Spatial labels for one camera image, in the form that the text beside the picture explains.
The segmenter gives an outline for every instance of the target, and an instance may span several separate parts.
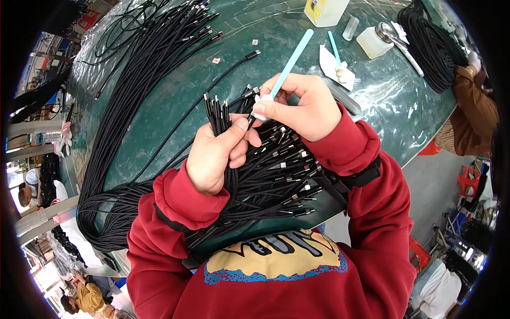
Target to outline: worker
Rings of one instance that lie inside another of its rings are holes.
[[[457,106],[434,137],[437,146],[459,156],[490,152],[499,116],[496,103],[482,89],[486,76],[475,51],[469,54],[469,66],[456,67],[452,88]]]
[[[441,259],[431,263],[428,269],[420,274],[411,298],[413,304],[419,304],[420,310],[429,318],[449,318],[454,308],[460,308],[457,297],[461,292],[462,282],[456,273],[446,268]]]
[[[300,98],[297,107],[287,105],[291,94]],[[234,124],[217,137],[210,124],[198,129],[181,169],[164,172],[140,199],[127,235],[127,289],[137,318],[402,319],[416,277],[409,263],[410,193],[398,163],[380,151],[377,133],[353,122],[318,76],[290,74],[274,102],[253,110],[295,130],[338,175],[358,173],[380,156],[381,176],[349,193],[351,246],[308,230],[278,232],[216,252],[195,274],[186,269],[180,230],[216,221],[230,196],[223,188],[227,164],[242,166],[248,143],[261,146],[246,118],[232,114]]]
[[[39,181],[39,174],[39,168],[30,169],[27,174],[25,174],[25,182],[18,186],[18,199],[22,207],[41,204],[41,183]]]
[[[62,291],[60,303],[64,310],[71,314],[81,310],[92,316],[100,313],[104,318],[114,319],[116,310],[109,304],[105,304],[100,288],[94,283],[87,282],[87,279],[77,271],[73,271],[73,275],[79,280],[76,298],[66,296],[64,290],[60,288]]]

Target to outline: gray floor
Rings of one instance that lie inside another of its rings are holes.
[[[473,159],[441,150],[434,156],[417,156],[403,168],[411,191],[409,215],[415,222],[411,236],[422,245],[434,236],[432,224],[440,224],[442,213],[454,208],[458,199],[457,176],[462,165],[469,165]],[[350,244],[348,222],[348,217],[337,215],[326,222],[326,234],[336,242]]]

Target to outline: white shirt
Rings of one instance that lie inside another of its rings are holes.
[[[38,174],[39,174],[39,169],[38,168],[32,168],[25,175],[25,182],[32,189],[32,196],[35,196],[35,197],[37,197],[37,188],[32,186],[32,185],[30,185],[30,184],[37,185],[39,183],[39,181],[37,180],[37,175]]]
[[[443,314],[457,300],[461,286],[457,274],[450,272],[442,263],[421,290],[420,299],[425,301],[421,311],[429,318]]]

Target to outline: blue swab handle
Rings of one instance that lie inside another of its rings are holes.
[[[340,56],[338,55],[337,44],[335,43],[335,39],[333,39],[333,33],[331,33],[331,31],[328,31],[327,34],[329,36],[329,40],[331,41],[333,52],[335,53],[335,58],[337,58],[337,64],[338,66],[340,66],[342,65],[342,61],[340,61]]]
[[[280,77],[278,78],[278,81],[276,81],[276,84],[274,85],[273,89],[271,90],[271,95],[273,96],[273,99],[275,98],[276,94],[280,89],[282,88],[283,83],[285,82],[285,79],[287,76],[289,76],[290,71],[294,67],[294,64],[296,64],[297,59],[299,59],[299,56],[301,56],[301,53],[303,53],[304,48],[307,46],[308,41],[312,38],[314,35],[314,31],[312,29],[308,29],[305,34],[303,35],[303,38],[299,42],[299,44],[296,47],[296,50],[294,50],[294,53],[291,55],[289,62],[287,62],[287,65],[285,66],[284,70],[282,71],[282,74],[280,74]]]

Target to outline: white plastic bottle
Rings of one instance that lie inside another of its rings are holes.
[[[338,24],[349,0],[307,0],[304,13],[318,28],[332,27]]]
[[[375,32],[375,27],[368,27],[356,38],[365,53],[370,59],[380,57],[389,49],[393,48],[393,43],[386,43],[379,38]]]

